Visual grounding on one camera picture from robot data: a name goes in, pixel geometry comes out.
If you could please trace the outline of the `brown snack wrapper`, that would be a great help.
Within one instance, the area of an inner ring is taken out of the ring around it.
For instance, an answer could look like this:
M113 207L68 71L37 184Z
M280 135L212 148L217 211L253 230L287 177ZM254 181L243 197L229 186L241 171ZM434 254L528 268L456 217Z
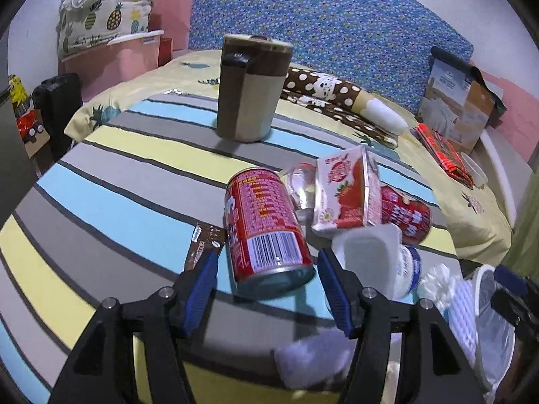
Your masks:
M219 256L225 243L226 231L223 228L197 222L191 235L184 270L193 270L205 252L214 252Z

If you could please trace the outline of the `white blue yogurt cup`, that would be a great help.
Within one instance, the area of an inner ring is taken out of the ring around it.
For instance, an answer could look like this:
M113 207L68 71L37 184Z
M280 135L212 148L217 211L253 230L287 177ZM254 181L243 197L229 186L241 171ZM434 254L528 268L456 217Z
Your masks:
M331 249L364 287L376 289L387 299L402 299L417 287L421 258L415 248L402 243L395 224L346 230L335 235Z

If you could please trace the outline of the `white tissue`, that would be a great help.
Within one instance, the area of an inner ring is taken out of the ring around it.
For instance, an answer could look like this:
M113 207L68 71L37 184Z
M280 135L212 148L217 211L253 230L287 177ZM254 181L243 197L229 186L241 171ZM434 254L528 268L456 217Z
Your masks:
M446 265L435 265L419 279L417 297L430 300L440 313L444 313L452 303L460 280L458 275L450 273Z

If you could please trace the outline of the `pink strawberry milk carton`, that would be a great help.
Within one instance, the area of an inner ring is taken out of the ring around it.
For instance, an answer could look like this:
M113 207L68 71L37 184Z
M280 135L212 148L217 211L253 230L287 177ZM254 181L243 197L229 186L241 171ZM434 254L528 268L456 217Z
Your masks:
M343 230L381 223L381 182L366 148L356 146L319 158L312 230L331 238Z

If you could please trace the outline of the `red milk can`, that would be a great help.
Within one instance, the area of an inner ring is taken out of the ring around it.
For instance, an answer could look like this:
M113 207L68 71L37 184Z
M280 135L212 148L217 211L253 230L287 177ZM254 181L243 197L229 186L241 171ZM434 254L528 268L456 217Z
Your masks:
M426 202L389 185L381 187L382 223L395 224L406 244L423 242L430 232L432 215Z

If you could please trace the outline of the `clear plastic cup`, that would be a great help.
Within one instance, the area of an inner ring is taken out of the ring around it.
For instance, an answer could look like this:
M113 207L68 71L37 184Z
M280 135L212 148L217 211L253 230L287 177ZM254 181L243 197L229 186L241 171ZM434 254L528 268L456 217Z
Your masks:
M306 224L312 221L316 167L311 163L301 162L281 170L278 175L290 196L299 222Z

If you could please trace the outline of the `white mattress edge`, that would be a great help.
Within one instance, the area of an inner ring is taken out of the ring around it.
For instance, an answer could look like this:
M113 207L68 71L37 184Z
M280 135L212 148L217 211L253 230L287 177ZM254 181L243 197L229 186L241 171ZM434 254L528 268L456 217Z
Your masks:
M512 228L521 212L533 171L499 132L487 126L471 152L488 178L499 208Z

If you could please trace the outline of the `white plastic bowl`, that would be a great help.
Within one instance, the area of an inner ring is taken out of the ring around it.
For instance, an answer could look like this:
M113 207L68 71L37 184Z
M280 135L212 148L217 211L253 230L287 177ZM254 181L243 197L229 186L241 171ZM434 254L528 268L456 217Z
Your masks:
M480 168L480 165L471 158L470 155L467 155L465 152L459 154L462 159L462 163L465 166L468 173L471 175L471 179L474 182L474 185L477 188L483 188L488 183L488 177L486 173Z

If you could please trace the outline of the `red plaid folded cloth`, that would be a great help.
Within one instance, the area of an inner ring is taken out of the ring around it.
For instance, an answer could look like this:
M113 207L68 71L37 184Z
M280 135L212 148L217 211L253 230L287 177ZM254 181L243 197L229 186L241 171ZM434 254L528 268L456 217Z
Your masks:
M458 152L456 152L453 146L443 136L424 123L420 123L414 128L414 135L438 163L439 167L443 169L445 174L467 188L473 188L474 180L464 166L462 157L458 155Z

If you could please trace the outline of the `bedding package box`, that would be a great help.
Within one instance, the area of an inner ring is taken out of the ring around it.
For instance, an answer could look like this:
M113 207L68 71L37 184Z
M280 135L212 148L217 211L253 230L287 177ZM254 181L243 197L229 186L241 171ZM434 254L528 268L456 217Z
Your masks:
M470 154L487 125L507 108L477 67L438 46L430 53L430 76L416 118L457 152Z

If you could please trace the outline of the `brown beige lidded mug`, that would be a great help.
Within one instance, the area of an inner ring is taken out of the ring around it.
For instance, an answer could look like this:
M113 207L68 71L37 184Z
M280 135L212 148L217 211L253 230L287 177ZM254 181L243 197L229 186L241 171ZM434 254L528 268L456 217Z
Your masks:
M228 34L221 50L217 135L263 140L290 67L293 45L268 37Z

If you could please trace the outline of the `red toy car box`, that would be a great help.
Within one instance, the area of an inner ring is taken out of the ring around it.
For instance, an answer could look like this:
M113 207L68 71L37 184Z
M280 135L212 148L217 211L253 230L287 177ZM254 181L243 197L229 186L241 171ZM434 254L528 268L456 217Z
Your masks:
M8 82L18 132L28 157L33 158L49 142L49 134L46 132L41 115L34 108L32 97L27 93L20 77L10 75Z

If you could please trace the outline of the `black suitcase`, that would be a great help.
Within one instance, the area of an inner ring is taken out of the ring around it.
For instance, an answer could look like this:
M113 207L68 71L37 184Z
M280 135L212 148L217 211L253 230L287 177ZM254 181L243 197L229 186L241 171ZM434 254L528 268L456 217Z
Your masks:
M75 112L82 106L81 80L67 73L44 80L32 93L33 103L49 134L49 146L54 161L69 150L72 138L64 133Z

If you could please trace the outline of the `pink storage box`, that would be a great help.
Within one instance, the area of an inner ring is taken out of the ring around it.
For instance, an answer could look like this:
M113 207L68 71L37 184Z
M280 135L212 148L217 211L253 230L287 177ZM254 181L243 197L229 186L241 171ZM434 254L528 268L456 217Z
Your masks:
M116 37L61 60L60 68L77 74L84 102L124 81L158 67L163 30Z

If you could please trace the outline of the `blue patterned headboard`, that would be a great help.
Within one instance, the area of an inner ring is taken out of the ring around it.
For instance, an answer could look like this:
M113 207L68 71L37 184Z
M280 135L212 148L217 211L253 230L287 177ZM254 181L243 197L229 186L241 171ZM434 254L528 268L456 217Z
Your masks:
M226 34L293 44L296 64L358 83L418 109L438 46L469 60L473 46L416 0L194 0L189 46L219 48Z

